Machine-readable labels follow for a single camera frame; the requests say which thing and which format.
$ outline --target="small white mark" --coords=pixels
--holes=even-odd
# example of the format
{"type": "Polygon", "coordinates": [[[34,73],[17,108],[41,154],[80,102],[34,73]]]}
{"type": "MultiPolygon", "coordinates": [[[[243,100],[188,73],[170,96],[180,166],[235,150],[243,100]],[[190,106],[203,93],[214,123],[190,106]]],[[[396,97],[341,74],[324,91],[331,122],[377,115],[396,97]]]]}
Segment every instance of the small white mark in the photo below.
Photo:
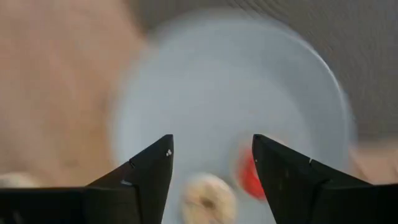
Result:
{"type": "Polygon", "coordinates": [[[120,181],[120,184],[124,184],[124,185],[127,185],[127,186],[131,186],[132,185],[132,183],[127,182],[125,180],[120,181]]]}

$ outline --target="white plate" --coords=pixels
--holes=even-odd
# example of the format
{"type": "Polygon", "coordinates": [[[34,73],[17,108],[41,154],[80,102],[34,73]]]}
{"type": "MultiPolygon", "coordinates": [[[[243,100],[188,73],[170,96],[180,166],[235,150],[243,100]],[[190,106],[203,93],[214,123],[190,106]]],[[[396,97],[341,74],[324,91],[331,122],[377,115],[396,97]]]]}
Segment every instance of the white plate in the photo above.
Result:
{"type": "MultiPolygon", "coordinates": [[[[182,222],[180,193],[192,174],[232,183],[230,157],[254,133],[344,168],[351,112],[327,65],[297,34],[241,11],[206,11],[163,26],[157,41],[159,51],[124,84],[111,134],[120,163],[174,134],[163,224],[182,222]]],[[[274,223],[266,203],[237,195],[237,223],[274,223]]]]}

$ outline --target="black object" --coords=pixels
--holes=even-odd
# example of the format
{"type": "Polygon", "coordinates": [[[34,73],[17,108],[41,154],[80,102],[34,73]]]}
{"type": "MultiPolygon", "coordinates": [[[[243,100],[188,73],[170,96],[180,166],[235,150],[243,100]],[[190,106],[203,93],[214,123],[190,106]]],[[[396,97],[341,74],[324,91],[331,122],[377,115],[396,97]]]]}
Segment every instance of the black object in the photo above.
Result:
{"type": "Polygon", "coordinates": [[[260,134],[252,152],[277,224],[398,222],[398,184],[371,185],[260,134]]]}
{"type": "Polygon", "coordinates": [[[173,147],[166,135],[86,187],[0,189],[0,224],[160,224],[173,147]]]}

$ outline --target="wooden table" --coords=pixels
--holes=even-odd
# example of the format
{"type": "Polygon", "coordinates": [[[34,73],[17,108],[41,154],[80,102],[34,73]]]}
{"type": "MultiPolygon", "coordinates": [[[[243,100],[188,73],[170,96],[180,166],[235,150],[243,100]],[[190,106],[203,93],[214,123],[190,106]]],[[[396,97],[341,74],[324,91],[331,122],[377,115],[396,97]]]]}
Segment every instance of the wooden table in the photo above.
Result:
{"type": "Polygon", "coordinates": [[[106,120],[144,39],[121,1],[0,2],[0,173],[43,186],[109,172],[106,120]]]}

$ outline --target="food piece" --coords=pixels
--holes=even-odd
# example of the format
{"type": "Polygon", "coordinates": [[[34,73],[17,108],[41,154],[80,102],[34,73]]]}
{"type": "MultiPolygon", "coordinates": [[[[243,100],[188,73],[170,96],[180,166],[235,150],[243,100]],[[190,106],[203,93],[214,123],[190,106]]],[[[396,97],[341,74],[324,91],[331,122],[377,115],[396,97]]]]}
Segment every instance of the food piece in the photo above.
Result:
{"type": "MultiPolygon", "coordinates": [[[[280,144],[285,145],[282,141],[274,139],[280,144]]],[[[258,200],[267,200],[261,181],[257,174],[256,165],[254,163],[252,148],[249,144],[239,148],[237,162],[234,163],[234,178],[238,181],[238,185],[250,196],[258,200]]]]}
{"type": "Polygon", "coordinates": [[[223,180],[212,174],[192,179],[183,194],[185,224],[231,224],[236,216],[236,198],[223,180]]]}

